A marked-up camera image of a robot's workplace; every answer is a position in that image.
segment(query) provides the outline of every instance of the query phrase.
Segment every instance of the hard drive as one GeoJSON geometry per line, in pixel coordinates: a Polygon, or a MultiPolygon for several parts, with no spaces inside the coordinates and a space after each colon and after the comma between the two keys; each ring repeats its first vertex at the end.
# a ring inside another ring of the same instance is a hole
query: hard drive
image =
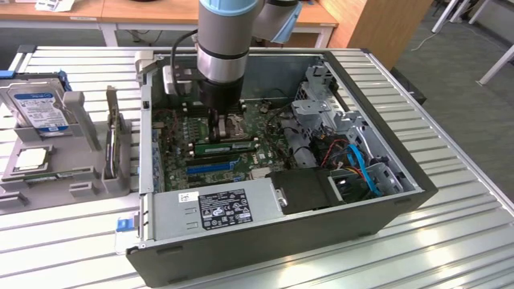
{"type": "Polygon", "coordinates": [[[65,134],[76,120],[63,106],[60,79],[53,75],[53,78],[11,79],[5,82],[0,84],[0,97],[19,127],[33,127],[44,137],[65,134]]]}

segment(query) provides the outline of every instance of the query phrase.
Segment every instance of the floor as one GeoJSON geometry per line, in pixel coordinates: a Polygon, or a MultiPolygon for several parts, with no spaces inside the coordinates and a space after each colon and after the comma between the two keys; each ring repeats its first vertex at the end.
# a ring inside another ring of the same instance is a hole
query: floor
{"type": "MultiPolygon", "coordinates": [[[[506,66],[482,87],[477,80],[493,66],[507,47],[467,24],[445,25],[441,33],[410,51],[431,34],[437,21],[431,11],[422,21],[397,69],[410,79],[429,99],[425,109],[454,138],[465,152],[514,200],[514,66],[506,66]]],[[[182,32],[163,32],[154,46],[171,46],[182,32]]],[[[154,42],[158,32],[142,35],[154,42]]],[[[0,69],[7,69],[21,44],[45,46],[103,46],[99,31],[1,29],[0,69]]],[[[118,32],[122,46],[134,43],[126,31],[118,32]]]]}

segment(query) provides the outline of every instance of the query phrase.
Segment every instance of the slotted metal surface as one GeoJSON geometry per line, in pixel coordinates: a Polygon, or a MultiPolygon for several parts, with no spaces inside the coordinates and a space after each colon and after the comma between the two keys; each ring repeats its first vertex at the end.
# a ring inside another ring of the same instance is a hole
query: slotted metal surface
{"type": "MultiPolygon", "coordinates": [[[[120,108],[134,130],[134,191],[140,93],[132,57],[138,49],[39,47],[24,61],[27,72],[67,71],[72,88],[87,91],[85,109],[96,122],[105,120],[105,86],[122,89],[120,108]]],[[[439,192],[374,236],[168,288],[511,288],[510,201],[374,57],[356,49],[334,50],[334,54],[439,192]]],[[[343,91],[340,95],[355,108],[343,91]]],[[[0,171],[16,138],[12,126],[9,112],[0,107],[0,171]]],[[[138,205],[138,195],[131,194],[0,216],[0,288],[144,288],[126,257],[114,252],[115,221],[138,205]]],[[[236,252],[228,258],[236,258],[236,252]]]]}

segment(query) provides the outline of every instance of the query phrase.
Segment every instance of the open computer chassis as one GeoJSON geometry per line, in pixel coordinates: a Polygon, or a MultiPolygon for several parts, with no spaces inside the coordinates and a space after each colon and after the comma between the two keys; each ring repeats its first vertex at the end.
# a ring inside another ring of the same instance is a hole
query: open computer chassis
{"type": "MultiPolygon", "coordinates": [[[[194,51],[176,59],[194,68],[194,51]]],[[[142,86],[140,244],[127,257],[148,286],[375,234],[435,194],[330,51],[252,51],[218,143],[195,83],[186,97],[164,93],[168,65],[155,57],[142,86]]]]}

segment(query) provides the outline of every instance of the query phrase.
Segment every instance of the red cable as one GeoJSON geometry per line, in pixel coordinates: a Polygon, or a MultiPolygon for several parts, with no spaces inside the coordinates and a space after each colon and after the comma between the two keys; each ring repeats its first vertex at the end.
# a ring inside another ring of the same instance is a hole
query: red cable
{"type": "Polygon", "coordinates": [[[359,169],[356,167],[348,167],[348,168],[354,169],[359,173],[360,178],[363,180],[366,180],[365,175],[362,174],[362,172],[359,171],[359,169]]]}
{"type": "Polygon", "coordinates": [[[324,159],[323,159],[323,162],[322,162],[322,167],[324,166],[324,163],[327,162],[327,159],[328,159],[328,156],[330,156],[331,149],[334,148],[335,143],[339,142],[339,141],[342,141],[342,142],[344,142],[344,143],[348,143],[347,140],[343,140],[343,139],[334,140],[334,141],[331,142],[330,147],[328,147],[327,154],[326,154],[324,159]]]}

